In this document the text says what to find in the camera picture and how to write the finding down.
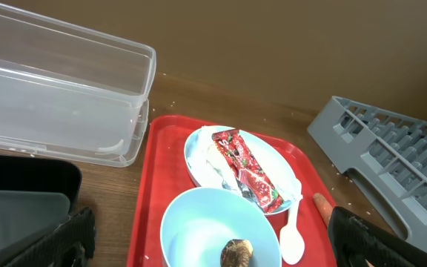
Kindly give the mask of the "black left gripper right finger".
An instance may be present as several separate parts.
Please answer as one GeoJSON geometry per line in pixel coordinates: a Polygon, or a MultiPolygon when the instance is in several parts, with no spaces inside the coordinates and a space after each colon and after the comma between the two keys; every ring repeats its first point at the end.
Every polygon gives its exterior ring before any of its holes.
{"type": "Polygon", "coordinates": [[[338,267],[427,267],[427,253],[336,206],[328,237],[338,267]]]}

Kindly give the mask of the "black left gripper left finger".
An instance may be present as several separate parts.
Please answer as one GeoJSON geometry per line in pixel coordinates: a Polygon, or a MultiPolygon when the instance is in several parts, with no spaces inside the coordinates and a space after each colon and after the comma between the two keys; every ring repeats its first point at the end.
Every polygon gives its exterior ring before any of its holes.
{"type": "Polygon", "coordinates": [[[95,250],[95,214],[85,207],[1,249],[0,267],[85,267],[95,250]]]}

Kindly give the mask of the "red snack wrapper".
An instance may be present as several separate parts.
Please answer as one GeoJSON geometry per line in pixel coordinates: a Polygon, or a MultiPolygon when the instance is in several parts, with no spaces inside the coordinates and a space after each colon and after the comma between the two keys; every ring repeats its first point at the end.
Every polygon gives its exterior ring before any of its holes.
{"type": "Polygon", "coordinates": [[[265,214],[275,212],[285,200],[256,160],[239,130],[216,132],[211,138],[232,170],[243,197],[253,200],[265,214]]]}

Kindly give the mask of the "brown mushroom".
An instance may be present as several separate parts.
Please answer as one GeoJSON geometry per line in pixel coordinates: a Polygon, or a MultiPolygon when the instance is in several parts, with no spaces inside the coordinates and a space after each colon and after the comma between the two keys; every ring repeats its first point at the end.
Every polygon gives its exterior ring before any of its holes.
{"type": "Polygon", "coordinates": [[[229,240],[220,255],[221,267],[248,267],[253,256],[253,246],[249,240],[229,240]]]}

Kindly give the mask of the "light blue bowl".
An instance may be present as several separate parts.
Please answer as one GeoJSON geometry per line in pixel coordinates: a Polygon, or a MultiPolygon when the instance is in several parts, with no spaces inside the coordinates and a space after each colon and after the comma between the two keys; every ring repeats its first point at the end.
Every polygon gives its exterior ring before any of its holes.
{"type": "Polygon", "coordinates": [[[251,202],[225,189],[192,188],[177,196],[163,215],[162,265],[220,266],[222,249],[233,239],[250,241],[250,266],[282,265],[277,235],[251,202]]]}

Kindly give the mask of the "light blue plate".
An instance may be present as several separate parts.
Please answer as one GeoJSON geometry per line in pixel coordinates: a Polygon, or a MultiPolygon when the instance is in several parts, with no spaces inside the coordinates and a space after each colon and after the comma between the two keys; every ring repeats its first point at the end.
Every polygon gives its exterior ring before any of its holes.
{"type": "Polygon", "coordinates": [[[265,141],[227,126],[203,126],[185,141],[194,184],[228,190],[264,215],[287,211],[302,199],[301,182],[283,156],[265,141]]]}

